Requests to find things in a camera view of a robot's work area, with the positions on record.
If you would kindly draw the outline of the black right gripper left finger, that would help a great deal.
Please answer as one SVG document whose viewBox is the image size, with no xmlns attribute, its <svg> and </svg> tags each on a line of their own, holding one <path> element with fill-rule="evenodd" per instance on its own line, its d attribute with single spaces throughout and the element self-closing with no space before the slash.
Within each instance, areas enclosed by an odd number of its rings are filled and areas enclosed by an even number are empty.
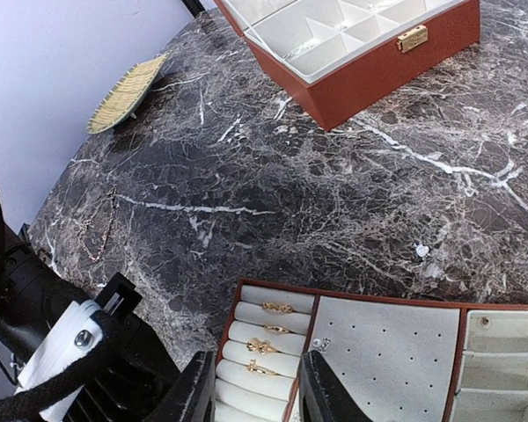
<svg viewBox="0 0 528 422">
<path fill-rule="evenodd" d="M 215 360 L 214 352 L 197 352 L 147 420 L 213 421 L 216 408 Z"/>
</svg>

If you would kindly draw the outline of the red wooden jewelry box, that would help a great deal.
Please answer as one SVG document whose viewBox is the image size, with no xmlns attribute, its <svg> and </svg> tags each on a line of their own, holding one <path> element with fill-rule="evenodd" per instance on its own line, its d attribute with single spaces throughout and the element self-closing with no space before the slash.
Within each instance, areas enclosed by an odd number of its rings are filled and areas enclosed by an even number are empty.
<svg viewBox="0 0 528 422">
<path fill-rule="evenodd" d="M 329 131 L 480 40 L 468 1 L 220 1 L 262 70 Z"/>
</svg>

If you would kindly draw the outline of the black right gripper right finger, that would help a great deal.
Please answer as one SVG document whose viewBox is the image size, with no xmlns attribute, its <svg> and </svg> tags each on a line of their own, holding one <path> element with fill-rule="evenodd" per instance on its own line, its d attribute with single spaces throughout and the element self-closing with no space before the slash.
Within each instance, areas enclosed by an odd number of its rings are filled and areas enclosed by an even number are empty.
<svg viewBox="0 0 528 422">
<path fill-rule="evenodd" d="M 321 353 L 303 354 L 298 377 L 298 406 L 304 422 L 371 422 Z"/>
</svg>

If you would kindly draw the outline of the red jewelry tray insert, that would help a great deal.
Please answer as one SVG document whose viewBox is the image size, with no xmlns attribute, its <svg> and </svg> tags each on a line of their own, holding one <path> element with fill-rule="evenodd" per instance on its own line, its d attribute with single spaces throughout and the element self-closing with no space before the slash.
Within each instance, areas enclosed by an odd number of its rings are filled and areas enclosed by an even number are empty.
<svg viewBox="0 0 528 422">
<path fill-rule="evenodd" d="M 528 304 L 239 282 L 216 359 L 218 421 L 300 421 L 318 353 L 371 421 L 528 421 Z"/>
</svg>

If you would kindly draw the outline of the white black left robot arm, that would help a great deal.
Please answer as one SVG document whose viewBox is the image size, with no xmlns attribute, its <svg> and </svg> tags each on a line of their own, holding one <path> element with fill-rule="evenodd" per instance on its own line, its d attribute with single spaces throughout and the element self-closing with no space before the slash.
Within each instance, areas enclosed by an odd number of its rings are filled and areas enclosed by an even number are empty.
<svg viewBox="0 0 528 422">
<path fill-rule="evenodd" d="M 0 203 L 0 341 L 26 363 L 68 306 L 89 299 L 8 227 Z"/>
</svg>

